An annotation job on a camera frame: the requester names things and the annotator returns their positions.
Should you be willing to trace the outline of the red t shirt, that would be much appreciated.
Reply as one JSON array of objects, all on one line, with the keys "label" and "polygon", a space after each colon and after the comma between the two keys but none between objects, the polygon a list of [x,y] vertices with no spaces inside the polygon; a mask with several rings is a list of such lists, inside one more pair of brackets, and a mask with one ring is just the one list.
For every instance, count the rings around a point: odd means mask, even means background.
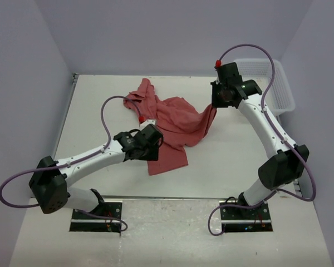
[{"label": "red t shirt", "polygon": [[161,100],[147,78],[143,78],[137,90],[131,91],[126,97],[133,101],[124,100],[126,108],[135,111],[137,116],[155,120],[156,126],[163,133],[164,142],[159,148],[159,159],[148,161],[149,175],[188,166],[184,147],[197,145],[207,135],[217,109],[208,105],[199,113],[182,97]]}]

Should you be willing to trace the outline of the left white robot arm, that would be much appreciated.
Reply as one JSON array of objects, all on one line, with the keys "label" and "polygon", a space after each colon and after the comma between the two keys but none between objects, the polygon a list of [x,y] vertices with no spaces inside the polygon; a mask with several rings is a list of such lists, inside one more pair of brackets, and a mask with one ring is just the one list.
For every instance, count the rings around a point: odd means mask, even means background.
[{"label": "left white robot arm", "polygon": [[108,143],[80,155],[54,160],[40,160],[29,187],[44,214],[61,208],[81,210],[91,218],[104,214],[103,198],[95,189],[81,190],[73,185],[105,167],[128,160],[156,161],[163,134],[153,124],[143,129],[120,132]]}]

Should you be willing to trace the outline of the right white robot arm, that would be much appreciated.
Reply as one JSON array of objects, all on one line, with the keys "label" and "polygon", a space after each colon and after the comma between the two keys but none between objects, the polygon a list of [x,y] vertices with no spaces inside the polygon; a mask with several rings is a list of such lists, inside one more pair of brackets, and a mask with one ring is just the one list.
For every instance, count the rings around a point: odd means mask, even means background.
[{"label": "right white robot arm", "polygon": [[263,92],[256,81],[244,81],[236,63],[215,64],[217,80],[211,83],[212,106],[234,107],[249,121],[264,146],[267,161],[258,169],[258,179],[238,198],[237,212],[249,219],[263,202],[286,184],[298,179],[309,157],[306,145],[296,142],[283,130],[267,106],[262,104]]}]

